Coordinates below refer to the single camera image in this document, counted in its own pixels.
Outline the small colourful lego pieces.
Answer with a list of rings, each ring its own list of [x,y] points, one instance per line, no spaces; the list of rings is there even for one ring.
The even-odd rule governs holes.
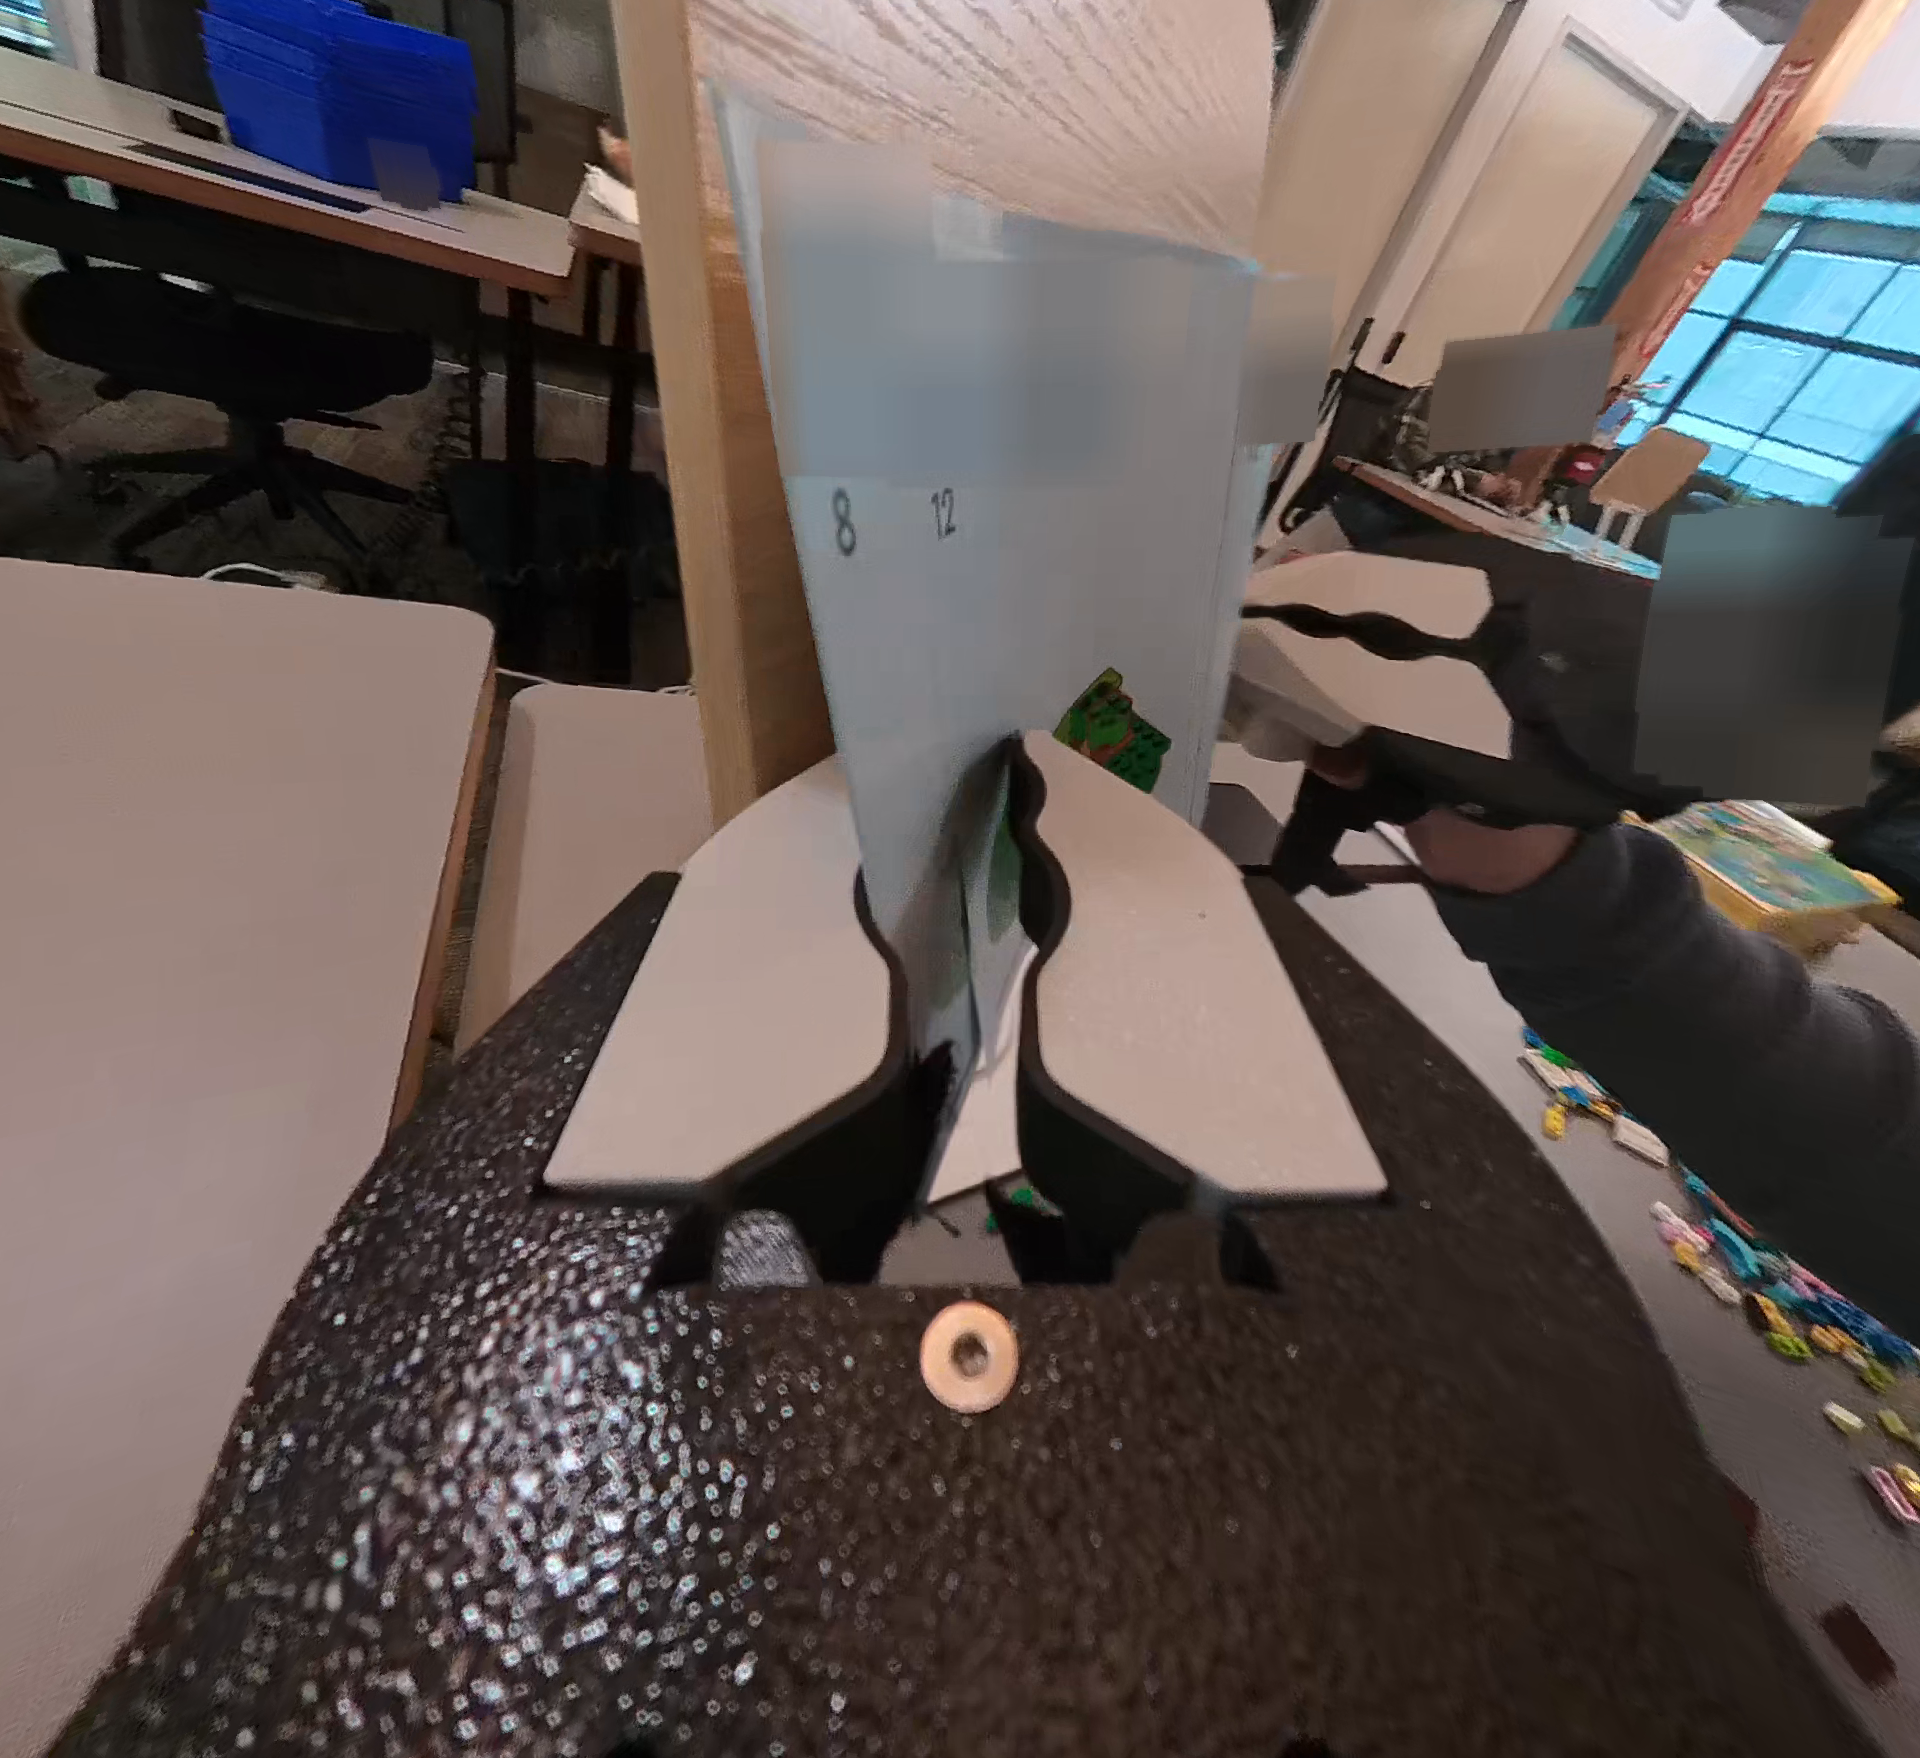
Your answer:
[[[1853,1464],[1875,1517],[1899,1536],[1918,1528],[1917,1343],[1785,1255],[1740,1217],[1668,1142],[1529,1026],[1519,1061],[1547,1096],[1542,1132],[1562,1139],[1574,1118],[1607,1130],[1612,1147],[1668,1177],[1650,1199],[1654,1230],[1690,1282],[1733,1310],[1783,1363],[1839,1365],[1865,1403],[1828,1396],[1821,1420],[1858,1452]]]

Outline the instruction book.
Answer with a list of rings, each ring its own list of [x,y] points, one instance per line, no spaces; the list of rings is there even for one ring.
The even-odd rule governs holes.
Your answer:
[[[1182,798],[1246,561],[1262,0],[612,0],[726,822],[836,752],[919,1049],[1002,741],[1101,669]]]

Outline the person's right hand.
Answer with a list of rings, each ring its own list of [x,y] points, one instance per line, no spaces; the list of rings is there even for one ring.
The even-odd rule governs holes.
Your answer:
[[[1408,821],[1403,834],[1431,888],[1476,895],[1512,895],[1547,879],[1581,840],[1573,826],[1535,822],[1502,829],[1452,807]]]

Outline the blue storage crate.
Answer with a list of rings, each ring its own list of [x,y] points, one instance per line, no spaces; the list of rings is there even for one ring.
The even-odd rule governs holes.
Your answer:
[[[356,0],[202,0],[202,57],[235,145],[339,186],[463,200],[477,186],[467,41]]]

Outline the black office chair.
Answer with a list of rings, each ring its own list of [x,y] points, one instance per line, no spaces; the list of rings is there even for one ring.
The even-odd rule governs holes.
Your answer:
[[[86,475],[111,480],[202,475],[190,492],[116,529],[107,541],[114,561],[152,570],[152,544],[242,497],[263,497],[278,522],[304,518],[321,529],[358,579],[382,575],[373,546],[340,516],[332,497],[404,506],[411,492],[290,444],[287,427],[363,428],[366,408],[430,385],[430,338],[290,314],[131,266],[52,271],[28,288],[19,319],[41,354],[99,371],[97,390],[105,401],[166,395],[213,406],[225,420],[225,437],[211,447],[88,463]]]

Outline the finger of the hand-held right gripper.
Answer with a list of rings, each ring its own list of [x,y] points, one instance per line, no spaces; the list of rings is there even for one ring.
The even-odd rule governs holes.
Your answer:
[[[1512,757],[1512,719],[1476,662],[1429,655],[1388,660],[1346,637],[1310,637],[1275,618],[1236,627],[1227,738],[1256,758],[1305,762],[1364,731],[1391,731]]]
[[[1243,618],[1253,625],[1353,641],[1372,655],[1472,655],[1491,617],[1481,570],[1357,549],[1256,570],[1243,598]]]

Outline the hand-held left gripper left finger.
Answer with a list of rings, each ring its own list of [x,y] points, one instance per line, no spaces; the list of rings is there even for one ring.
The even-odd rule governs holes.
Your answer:
[[[874,1279],[911,1211],[911,1028],[849,786],[819,762],[684,864],[548,1158],[548,1192],[790,1220]]]

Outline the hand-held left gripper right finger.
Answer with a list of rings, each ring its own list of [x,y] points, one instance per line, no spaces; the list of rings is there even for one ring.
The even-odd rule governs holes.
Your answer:
[[[1253,905],[1180,812],[1051,731],[1009,745],[1020,852],[1018,1165],[1025,1282],[1111,1282],[1184,1220],[1262,1286],[1253,1217],[1377,1204],[1388,1175]]]

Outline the yellow lego box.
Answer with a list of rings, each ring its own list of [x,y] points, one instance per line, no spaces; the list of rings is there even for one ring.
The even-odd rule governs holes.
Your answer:
[[[1823,834],[1768,803],[1695,803],[1643,828],[1680,852],[1725,919],[1806,961],[1901,911],[1896,890],[1844,864]]]

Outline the person's right forearm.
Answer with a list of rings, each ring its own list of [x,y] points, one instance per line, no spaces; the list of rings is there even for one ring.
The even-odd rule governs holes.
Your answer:
[[[1426,893],[1526,1026],[1771,1242],[1918,1334],[1918,1051],[1891,1009],[1725,919],[1633,824],[1581,831],[1519,893]]]

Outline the long brown desk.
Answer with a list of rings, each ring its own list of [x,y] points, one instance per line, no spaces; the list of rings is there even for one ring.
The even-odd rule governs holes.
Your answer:
[[[482,361],[480,287],[499,287],[503,420],[513,556],[532,553],[536,326],[532,297],[558,297],[574,264],[558,214],[468,193],[404,209],[321,186],[218,138],[194,138],[187,107],[3,51],[3,235],[62,266],[131,266],[366,330],[468,337]]]

